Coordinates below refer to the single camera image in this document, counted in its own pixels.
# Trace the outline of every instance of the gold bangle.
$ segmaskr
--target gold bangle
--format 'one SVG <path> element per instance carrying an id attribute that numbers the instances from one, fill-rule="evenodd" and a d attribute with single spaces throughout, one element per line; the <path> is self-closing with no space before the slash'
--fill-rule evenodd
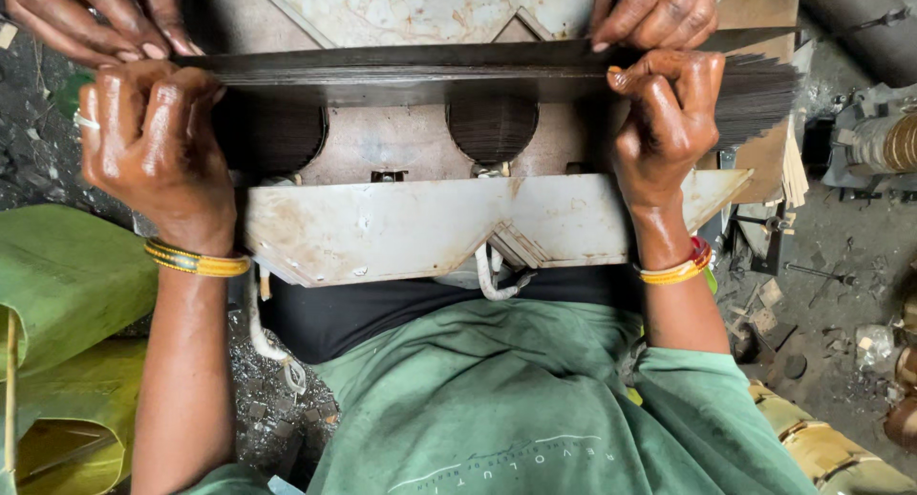
<path id="1" fill-rule="evenodd" d="M 205 277 L 238 277 L 251 267 L 251 260 L 244 255 L 235 258 L 220 258 L 195 254 L 166 244 L 155 237 L 147 239 L 147 244 L 143 249 L 147 255 L 152 257 L 153 262 L 160 266 Z"/>
<path id="2" fill-rule="evenodd" d="M 685 263 L 662 271 L 640 270 L 640 279 L 651 286 L 670 286 L 697 277 L 710 264 L 714 253 L 701 237 L 692 237 L 694 253 Z"/>

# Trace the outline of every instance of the green t-shirt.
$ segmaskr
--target green t-shirt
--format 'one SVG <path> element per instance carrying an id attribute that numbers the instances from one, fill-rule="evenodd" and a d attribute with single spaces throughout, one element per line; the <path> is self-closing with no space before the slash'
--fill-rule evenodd
<path id="1" fill-rule="evenodd" d="M 468 301 L 316 366 L 342 417 L 307 493 L 817 493 L 729 355 L 650 348 L 644 403 L 628 399 L 616 365 L 640 325 L 599 305 Z M 229 465 L 188 493 L 269 493 L 253 486 Z"/>

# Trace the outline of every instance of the semicircular cutout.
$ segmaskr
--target semicircular cutout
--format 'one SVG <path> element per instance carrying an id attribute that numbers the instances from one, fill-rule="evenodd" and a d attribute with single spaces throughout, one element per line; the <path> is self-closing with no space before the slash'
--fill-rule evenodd
<path id="1" fill-rule="evenodd" d="M 518 97 L 456 99 L 446 114 L 458 149 L 481 164 L 511 161 L 532 140 L 538 103 Z"/>

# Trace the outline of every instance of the ring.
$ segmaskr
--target ring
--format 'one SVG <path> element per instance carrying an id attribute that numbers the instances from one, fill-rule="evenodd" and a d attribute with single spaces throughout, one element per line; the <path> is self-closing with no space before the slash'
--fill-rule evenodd
<path id="1" fill-rule="evenodd" d="M 92 128 L 92 129 L 101 129 L 102 128 L 102 126 L 100 126 L 98 122 L 94 120 L 89 120 L 86 117 L 83 117 L 82 115 L 80 115 L 80 110 L 78 108 L 74 112 L 74 122 L 79 126 L 86 126 L 86 128 Z"/>

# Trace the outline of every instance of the hand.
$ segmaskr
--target hand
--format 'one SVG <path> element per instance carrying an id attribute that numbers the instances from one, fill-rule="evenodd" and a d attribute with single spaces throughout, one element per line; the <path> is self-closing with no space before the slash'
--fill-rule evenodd
<path id="1" fill-rule="evenodd" d="M 87 6 L 112 27 L 99 24 Z M 92 68 L 163 59 L 171 49 L 201 54 L 185 34 L 178 0 L 6 0 L 6 8 L 44 43 Z"/>
<path id="2" fill-rule="evenodd" d="M 716 31 L 716 0 L 595 0 L 592 46 L 694 49 Z"/>
<path id="3" fill-rule="evenodd" d="M 210 73 L 143 61 L 105 69 L 80 90 L 83 174 L 156 223 L 160 238 L 202 255 L 232 248 L 235 201 L 210 110 Z"/>
<path id="4" fill-rule="evenodd" d="M 632 214 L 681 215 L 682 181 L 719 139 L 714 108 L 724 64 L 718 53 L 650 51 L 631 68 L 609 72 L 612 90 L 631 99 L 612 162 Z"/>

